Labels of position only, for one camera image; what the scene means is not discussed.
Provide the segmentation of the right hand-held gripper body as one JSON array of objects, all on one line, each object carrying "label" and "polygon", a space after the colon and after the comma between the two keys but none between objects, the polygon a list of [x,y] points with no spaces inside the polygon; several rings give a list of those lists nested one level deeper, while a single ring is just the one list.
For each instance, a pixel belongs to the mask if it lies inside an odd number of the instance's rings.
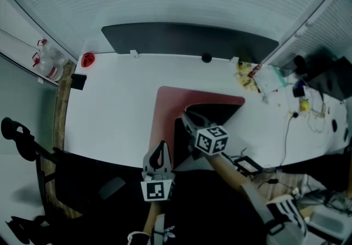
[{"label": "right hand-held gripper body", "polygon": [[221,125],[198,129],[190,141],[191,156],[198,159],[219,154],[225,150],[228,138],[227,131]]}]

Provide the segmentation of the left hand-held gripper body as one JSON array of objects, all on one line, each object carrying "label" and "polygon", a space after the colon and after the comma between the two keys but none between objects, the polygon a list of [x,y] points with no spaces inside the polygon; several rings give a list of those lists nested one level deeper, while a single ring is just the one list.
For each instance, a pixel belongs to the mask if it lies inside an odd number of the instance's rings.
[{"label": "left hand-held gripper body", "polygon": [[145,166],[142,176],[141,189],[146,202],[170,200],[175,186],[175,174],[170,166],[159,169]]}]

